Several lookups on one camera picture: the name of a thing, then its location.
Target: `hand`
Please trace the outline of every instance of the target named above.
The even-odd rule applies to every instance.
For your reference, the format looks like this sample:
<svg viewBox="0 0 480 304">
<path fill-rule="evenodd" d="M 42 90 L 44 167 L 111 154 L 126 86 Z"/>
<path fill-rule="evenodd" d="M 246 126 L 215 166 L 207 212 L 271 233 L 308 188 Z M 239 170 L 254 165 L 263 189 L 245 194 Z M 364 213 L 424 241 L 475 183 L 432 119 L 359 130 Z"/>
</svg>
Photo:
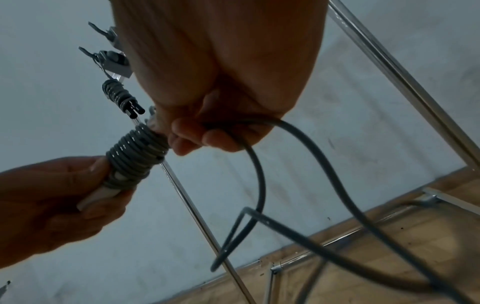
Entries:
<svg viewBox="0 0 480 304">
<path fill-rule="evenodd" d="M 105 157 L 70 157 L 0 173 L 0 268 L 92 237 L 121 217 L 133 191 L 76 208 L 109 170 Z"/>
<path fill-rule="evenodd" d="M 123 49 L 153 99 L 155 131 L 176 154 L 239 149 L 202 123 L 281 118 L 297 102 L 320 48 L 327 0 L 111 0 Z M 255 144 L 272 128 L 237 125 Z"/>
</svg>

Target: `metal rack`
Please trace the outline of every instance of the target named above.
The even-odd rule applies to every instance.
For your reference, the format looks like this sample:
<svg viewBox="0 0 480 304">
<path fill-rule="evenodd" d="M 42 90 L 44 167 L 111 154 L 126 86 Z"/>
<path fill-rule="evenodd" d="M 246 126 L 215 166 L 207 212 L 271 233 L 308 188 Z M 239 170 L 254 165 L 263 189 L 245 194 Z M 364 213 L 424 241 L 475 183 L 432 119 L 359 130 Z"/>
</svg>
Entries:
<svg viewBox="0 0 480 304">
<path fill-rule="evenodd" d="M 443 110 L 443 108 L 432 98 L 432 96 L 408 73 L 408 71 L 381 45 L 381 43 L 370 33 L 370 31 L 348 10 L 340 0 L 329 0 L 328 15 L 337 23 L 338 26 L 355 42 L 363 53 L 382 71 L 382 73 L 394 84 L 405 98 L 420 112 L 425 120 L 443 137 L 443 139 L 453 148 L 459 157 L 473 170 L 480 170 L 480 148 L 472 139 L 458 126 L 458 124 Z M 212 250 L 218 255 L 220 245 L 205 223 L 198 209 L 190 199 L 186 190 L 175 176 L 170 166 L 164 162 L 163 169 L 176 189 L 178 195 L 184 202 L 197 226 L 202 231 L 205 239 L 210 244 Z M 460 207 L 466 211 L 480 215 L 480 208 L 459 200 L 455 197 L 444 194 L 435 189 L 423 189 L 424 195 L 420 199 L 429 199 L 435 197 L 441 202 L 446 202 Z M 413 207 L 405 207 L 388 214 L 380 221 L 391 220 L 404 215 Z M 362 228 L 356 228 L 347 233 L 336 237 L 323 246 L 334 244 L 341 239 L 350 237 Z M 308 261 L 314 255 L 311 252 L 301 254 L 288 261 L 275 265 L 270 269 L 267 277 L 266 290 L 263 304 L 271 302 L 272 288 L 275 276 L 286 269 Z M 242 279 L 230 264 L 226 262 L 224 268 L 229 276 L 232 277 L 234 284 L 243 295 L 248 304 L 255 304 L 255 300 L 246 288 Z"/>
</svg>

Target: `white wall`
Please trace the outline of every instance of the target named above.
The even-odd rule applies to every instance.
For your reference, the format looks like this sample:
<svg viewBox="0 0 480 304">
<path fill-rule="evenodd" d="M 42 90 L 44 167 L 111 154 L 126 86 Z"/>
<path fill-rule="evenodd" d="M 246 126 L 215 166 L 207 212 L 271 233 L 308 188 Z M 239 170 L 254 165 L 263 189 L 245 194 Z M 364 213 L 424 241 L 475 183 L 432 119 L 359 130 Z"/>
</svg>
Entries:
<svg viewBox="0 0 480 304">
<path fill-rule="evenodd" d="M 345 4 L 480 143 L 480 21 L 475 0 L 349 0 Z M 108 2 L 0 3 L 0 170 L 103 154 L 131 128 L 102 94 L 104 76 L 77 46 L 107 49 L 87 21 L 111 24 Z M 147 107 L 136 82 L 127 88 Z M 315 70 L 286 120 L 324 150 L 362 209 L 464 166 L 435 131 L 332 22 Z M 256 146 L 269 216 L 305 234 L 349 218 L 320 168 L 274 130 Z M 256 177 L 243 153 L 202 149 L 168 160 L 220 242 Z M 232 255 L 240 266 L 289 244 L 264 227 Z M 150 303 L 209 280 L 213 254 L 161 172 L 141 184 L 125 216 L 97 237 L 0 271 L 2 304 Z"/>
</svg>

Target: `person's left hand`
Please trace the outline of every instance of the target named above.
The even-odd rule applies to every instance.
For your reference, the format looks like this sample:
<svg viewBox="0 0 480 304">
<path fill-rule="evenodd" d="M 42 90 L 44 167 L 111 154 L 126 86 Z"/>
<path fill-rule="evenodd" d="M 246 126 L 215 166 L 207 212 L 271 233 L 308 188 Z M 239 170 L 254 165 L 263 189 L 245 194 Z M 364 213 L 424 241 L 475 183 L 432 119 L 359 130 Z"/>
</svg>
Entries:
<svg viewBox="0 0 480 304">
<path fill-rule="evenodd" d="M 133 190 L 76 207 L 109 171 L 105 157 L 69 157 L 0 173 L 0 268 L 92 237 L 121 217 Z"/>
</svg>

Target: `wooden baseboard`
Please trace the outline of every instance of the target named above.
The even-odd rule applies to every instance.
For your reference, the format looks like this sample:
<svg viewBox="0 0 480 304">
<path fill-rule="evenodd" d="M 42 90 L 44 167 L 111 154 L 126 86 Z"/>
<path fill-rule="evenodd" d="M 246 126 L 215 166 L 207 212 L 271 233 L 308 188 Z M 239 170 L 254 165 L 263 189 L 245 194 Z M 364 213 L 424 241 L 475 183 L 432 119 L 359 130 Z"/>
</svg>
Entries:
<svg viewBox="0 0 480 304">
<path fill-rule="evenodd" d="M 463 168 L 458 171 L 455 171 L 445 177 L 439 178 L 435 180 L 432 183 L 429 183 L 425 186 L 440 190 L 442 192 L 447 192 L 449 190 L 458 188 L 462 185 L 465 185 L 475 179 L 477 179 L 479 176 L 476 172 L 472 171 L 469 168 Z M 375 207 L 369 211 L 366 212 L 366 215 L 368 217 L 376 217 L 384 207 L 397 204 L 401 201 L 407 201 L 411 199 L 415 199 L 419 196 L 422 195 L 422 189 L 423 187 L 419 187 L 418 189 L 415 189 L 409 193 L 406 193 L 400 197 L 397 197 L 381 206 Z M 357 227 L 359 224 L 358 222 L 351 218 L 348 219 L 344 222 L 341 222 L 337 225 L 334 225 L 328 229 L 325 229 L 323 231 L 320 231 L 318 233 L 313 234 L 311 237 L 312 240 L 318 243 L 323 243 L 329 239 L 332 239 L 336 236 L 339 236 L 343 233 L 345 233 L 348 230 L 354 229 Z M 260 294 L 262 290 L 257 290 L 258 287 L 255 285 L 249 286 L 249 281 L 250 279 L 254 276 L 263 276 L 264 274 L 268 273 L 269 269 L 271 268 L 272 264 L 279 264 L 281 262 L 284 262 L 286 260 L 289 260 L 295 256 L 298 256 L 302 253 L 304 253 L 306 250 L 299 245 L 292 244 L 289 246 L 286 246 L 284 248 L 281 248 L 277 251 L 274 251 L 270 254 L 267 254 L 263 257 L 261 257 L 258 261 L 251 263 L 249 265 L 246 265 L 244 267 L 240 267 L 237 269 L 237 272 L 241 276 L 241 278 L 244 280 L 245 284 L 249 288 L 250 292 L 254 295 L 254 293 Z M 162 301 L 159 303 L 163 304 L 178 304 L 178 303 L 217 303 L 217 301 L 212 298 L 212 295 L 206 295 L 205 294 L 209 293 L 209 290 L 215 289 L 216 296 L 215 298 L 222 298 L 221 301 L 218 303 L 237 303 L 235 297 L 239 297 L 239 293 L 235 290 L 235 286 L 233 283 L 230 281 L 230 278 L 227 277 L 226 275 L 219 277 L 213 281 L 210 281 L 208 283 L 202 284 L 200 286 L 194 287 L 191 290 L 184 291 L 181 294 L 178 294 L 174 296 L 173 298 Z M 226 296 L 231 293 L 231 298 L 226 299 Z"/>
</svg>

